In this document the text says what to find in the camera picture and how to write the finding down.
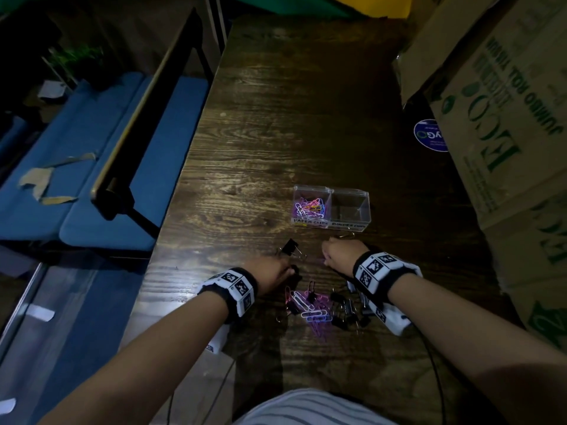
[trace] round blue sticker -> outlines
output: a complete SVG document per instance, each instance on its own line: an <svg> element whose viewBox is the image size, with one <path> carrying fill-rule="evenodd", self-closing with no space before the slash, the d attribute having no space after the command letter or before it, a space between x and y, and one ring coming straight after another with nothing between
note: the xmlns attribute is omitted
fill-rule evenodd
<svg viewBox="0 0 567 425"><path fill-rule="evenodd" d="M413 134L418 142L437 152L448 152L447 145L435 119L424 119L416 123Z"/></svg>

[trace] clear plastic container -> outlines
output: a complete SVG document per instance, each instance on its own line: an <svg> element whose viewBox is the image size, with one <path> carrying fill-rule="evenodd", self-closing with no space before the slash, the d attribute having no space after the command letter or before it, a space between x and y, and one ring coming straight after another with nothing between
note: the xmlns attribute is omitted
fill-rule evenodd
<svg viewBox="0 0 567 425"><path fill-rule="evenodd" d="M293 188L292 225L362 232L370 221L368 192L326 186Z"/></svg>
<svg viewBox="0 0 567 425"><path fill-rule="evenodd" d="M370 224L370 197L360 189L333 189L328 228L361 232Z"/></svg>
<svg viewBox="0 0 567 425"><path fill-rule="evenodd" d="M295 185L291 223L300 227L327 228L331 189L325 186Z"/></svg>

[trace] hand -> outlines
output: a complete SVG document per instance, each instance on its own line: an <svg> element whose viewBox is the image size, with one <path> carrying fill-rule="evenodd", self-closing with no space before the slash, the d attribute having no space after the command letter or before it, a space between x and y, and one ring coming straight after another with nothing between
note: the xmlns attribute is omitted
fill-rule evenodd
<svg viewBox="0 0 567 425"><path fill-rule="evenodd" d="M242 268L249 271L258 282L258 296L272 291L295 274L295 270L290 267L288 257L252 258L246 261Z"/></svg>
<svg viewBox="0 0 567 425"><path fill-rule="evenodd" d="M356 260L368 251L360 240L339 240L331 237L322 243L325 265L349 277L353 277Z"/></svg>

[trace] wooden table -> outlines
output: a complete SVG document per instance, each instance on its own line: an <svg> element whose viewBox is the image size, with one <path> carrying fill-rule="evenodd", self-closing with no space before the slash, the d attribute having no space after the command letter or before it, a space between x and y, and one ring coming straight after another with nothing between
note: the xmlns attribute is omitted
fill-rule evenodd
<svg viewBox="0 0 567 425"><path fill-rule="evenodd" d="M368 191L372 223L358 238L512 316L450 155L422 146L404 125L391 61L405 33L393 20L269 16L235 23L124 343L192 297L198 282L246 257L273 254L290 237L320 257L321 241L336 232L291 226L295 184ZM322 266L297 264L301 289L309 279L319 292L344 287ZM201 423L230 357L236 367L214 411L239 416L310 386L348 395L400 423L441 422L433 369L415 329L397 337L375 320L363 334L333 327L321 343L301 318L276 321L284 315L283 291L258 301L231 331L227 355L206 352L181 384L171 423ZM436 363L450 422L490 414L456 371L439 357ZM221 423L215 414L209 423Z"/></svg>

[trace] striped shirt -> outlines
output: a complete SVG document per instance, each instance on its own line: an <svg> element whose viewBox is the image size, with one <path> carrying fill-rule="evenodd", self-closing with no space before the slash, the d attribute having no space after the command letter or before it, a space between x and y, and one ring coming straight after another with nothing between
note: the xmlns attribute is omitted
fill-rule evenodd
<svg viewBox="0 0 567 425"><path fill-rule="evenodd" d="M298 389L250 410L234 425L396 425L368 408L316 389Z"/></svg>

